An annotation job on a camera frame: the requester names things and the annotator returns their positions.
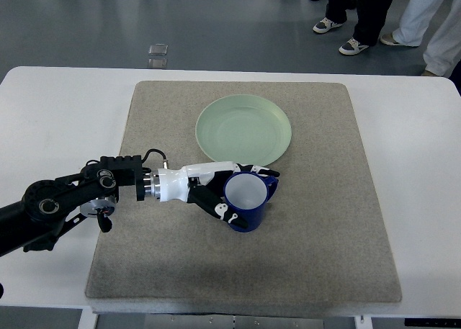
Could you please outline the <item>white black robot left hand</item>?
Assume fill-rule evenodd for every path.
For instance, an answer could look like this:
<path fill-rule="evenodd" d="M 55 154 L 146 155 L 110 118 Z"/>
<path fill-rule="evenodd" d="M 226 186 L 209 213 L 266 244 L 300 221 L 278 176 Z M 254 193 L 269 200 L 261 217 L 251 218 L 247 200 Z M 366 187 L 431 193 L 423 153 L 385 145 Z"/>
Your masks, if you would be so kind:
<path fill-rule="evenodd" d="M 179 170 L 160 168 L 145 179 L 145 188 L 161 202 L 178 199 L 196 204 L 209 215 L 228 225 L 232 222 L 247 227 L 244 219 L 225 202 L 223 187 L 235 173 L 252 172 L 260 176 L 274 176 L 279 182 L 279 172 L 266 167 L 245 165 L 231 161 L 201 163 L 184 166 Z"/>

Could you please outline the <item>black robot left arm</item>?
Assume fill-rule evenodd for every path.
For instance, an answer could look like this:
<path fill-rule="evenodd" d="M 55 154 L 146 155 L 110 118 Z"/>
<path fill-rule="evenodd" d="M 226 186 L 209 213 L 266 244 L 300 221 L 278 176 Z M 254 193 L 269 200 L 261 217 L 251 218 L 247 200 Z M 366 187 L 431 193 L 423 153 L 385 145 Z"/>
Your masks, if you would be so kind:
<path fill-rule="evenodd" d="M 1 255 L 19 248 L 53 250 L 62 235 L 86 219 L 80 213 L 68 220 L 72 211 L 96 199 L 118 200 L 122 186 L 134 186 L 136 199 L 144 200 L 150 169 L 143 163 L 151 153 L 159 154 L 168 167 L 165 153 L 150 149 L 144 156 L 102 156 L 88 161 L 79 173 L 29 185 L 18 202 L 1 208 Z"/>

